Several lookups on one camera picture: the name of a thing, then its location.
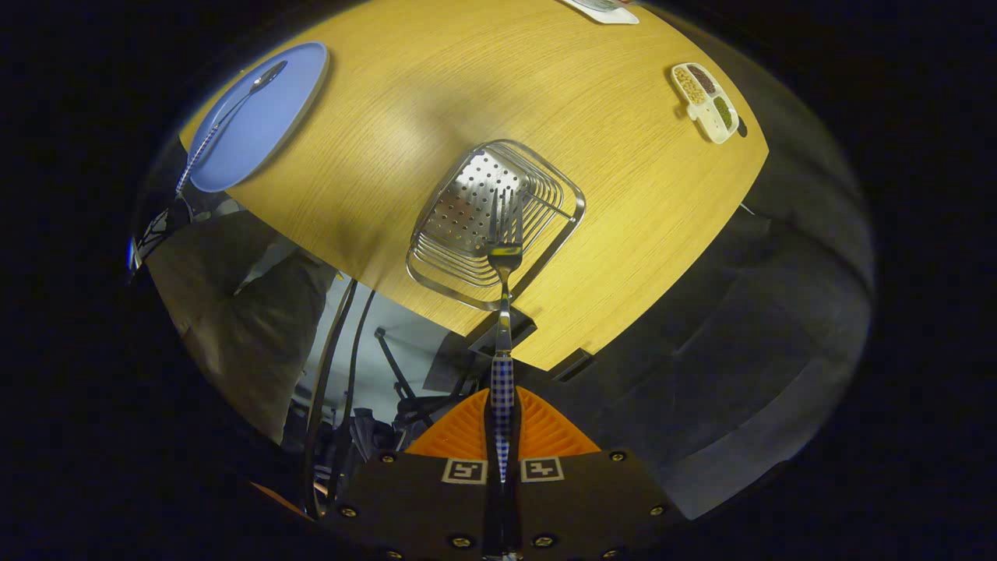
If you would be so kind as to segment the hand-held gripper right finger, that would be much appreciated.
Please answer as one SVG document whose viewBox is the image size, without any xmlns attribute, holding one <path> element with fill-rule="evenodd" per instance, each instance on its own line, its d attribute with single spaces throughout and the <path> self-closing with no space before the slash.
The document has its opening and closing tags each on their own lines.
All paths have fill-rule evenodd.
<svg viewBox="0 0 997 561">
<path fill-rule="evenodd" d="M 602 450 L 534 392 L 519 390 L 513 484 L 520 560 L 644 560 L 683 515 L 636 453 Z"/>
</svg>

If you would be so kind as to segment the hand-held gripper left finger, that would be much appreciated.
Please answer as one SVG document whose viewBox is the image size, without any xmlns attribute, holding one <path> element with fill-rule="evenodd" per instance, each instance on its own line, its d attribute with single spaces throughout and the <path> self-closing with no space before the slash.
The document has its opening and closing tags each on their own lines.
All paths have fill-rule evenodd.
<svg viewBox="0 0 997 561">
<path fill-rule="evenodd" d="M 336 499 L 333 526 L 364 560 L 499 557 L 499 392 L 460 402 L 405 452 L 380 451 Z"/>
</svg>

